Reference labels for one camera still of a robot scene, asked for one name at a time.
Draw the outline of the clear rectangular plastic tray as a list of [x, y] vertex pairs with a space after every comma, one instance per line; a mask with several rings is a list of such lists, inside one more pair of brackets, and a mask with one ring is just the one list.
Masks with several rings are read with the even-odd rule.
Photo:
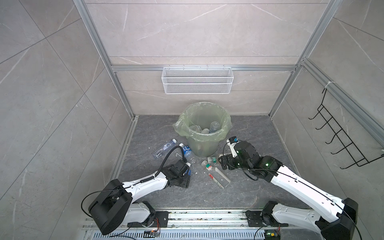
[[225, 189], [231, 183], [231, 180], [217, 167], [212, 167], [210, 176], [213, 181], [222, 189]]

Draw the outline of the white round bottle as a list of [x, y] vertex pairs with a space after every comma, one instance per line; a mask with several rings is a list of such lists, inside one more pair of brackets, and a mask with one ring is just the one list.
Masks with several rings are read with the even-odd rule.
[[210, 130], [209, 129], [203, 129], [202, 131], [201, 131], [201, 134], [203, 134], [203, 135], [208, 135], [210, 133]]

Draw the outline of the green white label bottle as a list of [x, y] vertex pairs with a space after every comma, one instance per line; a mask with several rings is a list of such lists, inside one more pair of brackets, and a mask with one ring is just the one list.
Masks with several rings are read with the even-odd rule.
[[189, 128], [194, 131], [194, 132], [197, 132], [197, 133], [201, 133], [202, 132], [202, 128], [198, 125], [191, 125], [189, 126]]

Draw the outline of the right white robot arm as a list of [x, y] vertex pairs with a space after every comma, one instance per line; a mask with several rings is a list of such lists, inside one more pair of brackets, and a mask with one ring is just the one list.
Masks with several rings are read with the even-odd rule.
[[249, 224], [260, 221], [262, 227], [294, 225], [322, 235], [325, 240], [351, 240], [358, 232], [358, 203], [341, 199], [312, 185], [271, 156], [261, 156], [248, 142], [231, 137], [226, 142], [229, 154], [222, 154], [223, 170], [239, 170], [253, 181], [265, 180], [289, 192], [308, 209], [288, 207], [269, 201], [259, 215], [247, 211]]

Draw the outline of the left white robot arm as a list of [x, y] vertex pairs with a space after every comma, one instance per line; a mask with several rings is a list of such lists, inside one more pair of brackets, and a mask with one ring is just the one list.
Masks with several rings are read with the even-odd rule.
[[155, 220], [156, 211], [147, 201], [138, 200], [167, 187], [188, 188], [190, 166], [186, 159], [182, 159], [135, 181], [112, 180], [90, 204], [88, 211], [103, 235], [125, 224], [149, 227]]

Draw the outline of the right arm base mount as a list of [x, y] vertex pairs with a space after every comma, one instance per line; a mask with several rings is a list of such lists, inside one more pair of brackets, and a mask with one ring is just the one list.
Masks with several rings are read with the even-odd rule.
[[286, 223], [279, 223], [270, 213], [263, 211], [245, 212], [249, 227], [288, 227]]

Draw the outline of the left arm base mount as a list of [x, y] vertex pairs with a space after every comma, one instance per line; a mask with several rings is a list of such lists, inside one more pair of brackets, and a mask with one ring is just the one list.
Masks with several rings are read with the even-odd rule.
[[157, 225], [159, 225], [160, 228], [166, 228], [168, 226], [169, 214], [170, 212], [166, 211], [156, 212], [154, 216], [144, 223], [128, 223], [124, 224], [124, 226], [131, 228], [157, 228]]

